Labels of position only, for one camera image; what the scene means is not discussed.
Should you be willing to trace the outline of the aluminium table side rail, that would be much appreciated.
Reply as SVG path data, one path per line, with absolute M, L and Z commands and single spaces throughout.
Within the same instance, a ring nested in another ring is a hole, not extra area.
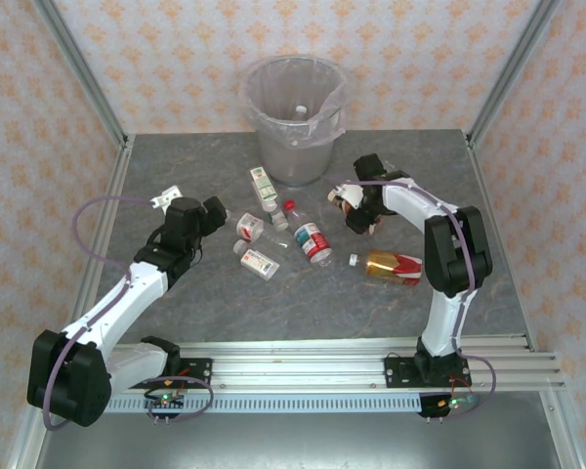
M 480 184 L 485 206 L 489 212 L 495 237 L 500 245 L 504 263 L 514 286 L 519 288 L 517 274 L 511 265 L 506 242 L 500 231 L 499 217 L 494 213 L 491 198 L 484 181 L 481 164 L 478 160 L 477 141 L 469 133 L 465 135 L 465 141 Z M 557 376 L 560 379 L 558 385 L 549 382 L 543 391 L 538 392 L 539 404 L 543 408 L 546 417 L 548 430 L 556 452 L 556 459 L 560 463 L 561 469 L 586 469 L 586 445 L 581 441 L 580 427 L 574 414 L 574 407 L 567 386 L 569 380 L 564 378 L 561 370 L 557 372 Z
M 112 170 L 109 172 L 106 195 L 121 194 L 135 138 L 134 134 L 129 135 L 127 141 L 119 146 Z M 95 254 L 106 255 L 118 204 L 118 201 L 103 201 L 97 204 L 96 230 L 89 243 L 89 248 Z M 66 324 L 79 319 L 94 305 L 103 269 L 102 263 L 87 257 Z M 35 469 L 45 435 L 42 411 L 26 405 L 6 469 Z

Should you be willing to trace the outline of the grey metal front panel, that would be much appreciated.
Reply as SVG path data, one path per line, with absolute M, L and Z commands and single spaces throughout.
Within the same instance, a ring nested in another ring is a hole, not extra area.
M 415 413 L 204 414 L 176 424 L 109 414 L 49 434 L 35 469 L 560 469 L 534 393 L 463 418 Z

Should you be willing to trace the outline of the clear bottle red white label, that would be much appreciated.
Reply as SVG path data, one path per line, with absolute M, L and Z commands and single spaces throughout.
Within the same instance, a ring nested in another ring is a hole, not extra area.
M 235 222 L 236 233 L 243 239 L 257 243 L 269 243 L 279 249 L 289 249 L 293 245 L 292 236 L 278 231 L 273 225 L 264 222 L 250 213 L 242 213 Z

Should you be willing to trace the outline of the white cap labelled clear bottle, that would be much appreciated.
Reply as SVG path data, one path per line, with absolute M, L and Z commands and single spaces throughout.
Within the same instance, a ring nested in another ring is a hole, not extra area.
M 262 252 L 253 249 L 250 243 L 239 239 L 233 246 L 240 265 L 264 281 L 269 281 L 279 270 L 280 264 Z

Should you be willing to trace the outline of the bottle green white label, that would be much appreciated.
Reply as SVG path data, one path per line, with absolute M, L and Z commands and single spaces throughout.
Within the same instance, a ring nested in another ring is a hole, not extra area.
M 278 232 L 287 230 L 289 227 L 288 220 L 280 207 L 278 193 L 265 168 L 258 166 L 250 169 L 249 177 L 259 205 L 269 215 L 274 228 Z

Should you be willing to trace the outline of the clear plastic bin liner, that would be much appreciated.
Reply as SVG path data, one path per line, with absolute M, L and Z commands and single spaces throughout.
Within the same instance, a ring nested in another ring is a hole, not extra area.
M 308 55 L 273 56 L 250 66 L 238 97 L 252 127 L 288 149 L 331 143 L 345 132 L 349 92 L 346 73 L 334 63 Z M 296 106 L 305 121 L 292 119 Z

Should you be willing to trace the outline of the clear bottle red cap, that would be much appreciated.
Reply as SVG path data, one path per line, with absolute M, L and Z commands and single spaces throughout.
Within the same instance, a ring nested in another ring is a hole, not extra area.
M 332 248 L 313 219 L 301 211 L 293 199 L 283 203 L 289 228 L 311 264 L 327 267 L 331 262 Z

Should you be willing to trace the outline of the gold red plastic bottle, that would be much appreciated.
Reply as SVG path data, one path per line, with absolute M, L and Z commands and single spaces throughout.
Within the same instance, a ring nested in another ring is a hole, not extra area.
M 421 259 L 377 250 L 365 255 L 351 254 L 349 266 L 361 270 L 368 277 L 409 286 L 417 285 L 423 273 Z

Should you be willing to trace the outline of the circuit board with LEDs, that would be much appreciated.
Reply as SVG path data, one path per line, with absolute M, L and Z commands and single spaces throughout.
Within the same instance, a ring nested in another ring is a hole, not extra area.
M 144 398 L 147 400 L 147 408 L 176 409 L 184 406 L 184 396 L 178 390 L 163 391 L 161 394 L 147 391 Z
M 463 406 L 468 406 L 468 405 L 474 405 L 478 402 L 478 398 L 473 395 L 464 395 L 464 396 L 455 396 L 455 397 L 449 397 L 446 399 L 441 399 L 440 401 L 437 402 L 437 407 L 439 409 L 449 409 L 449 410 L 453 410 L 453 409 L 459 409 Z

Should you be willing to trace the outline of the translucent grey waste bin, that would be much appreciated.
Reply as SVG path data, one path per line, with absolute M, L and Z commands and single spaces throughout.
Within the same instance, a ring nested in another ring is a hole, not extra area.
M 269 175 L 288 186 L 303 186 L 318 179 L 327 169 L 336 140 L 306 149 L 288 149 L 275 140 L 259 134 L 263 166 Z

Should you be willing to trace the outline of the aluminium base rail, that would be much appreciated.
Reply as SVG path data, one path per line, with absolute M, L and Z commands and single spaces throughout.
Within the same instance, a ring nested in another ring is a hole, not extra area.
M 416 339 L 358 338 L 180 345 L 187 358 L 213 361 L 211 384 L 225 392 L 384 392 L 384 359 L 414 354 Z M 463 352 L 490 361 L 497 391 L 562 390 L 556 355 L 528 348 L 523 335 L 480 335 L 462 339 Z

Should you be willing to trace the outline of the aluminium frame post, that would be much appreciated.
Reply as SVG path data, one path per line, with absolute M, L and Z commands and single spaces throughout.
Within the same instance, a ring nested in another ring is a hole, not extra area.
M 502 107 L 560 2 L 561 0 L 538 0 L 535 10 L 503 65 L 471 130 L 466 134 L 466 142 L 470 149 L 476 150 L 478 144 L 485 138 L 492 120 Z
M 113 111 L 105 93 L 77 44 L 55 0 L 31 0 L 54 36 L 63 56 L 73 70 L 85 94 L 111 138 L 123 148 L 128 136 Z

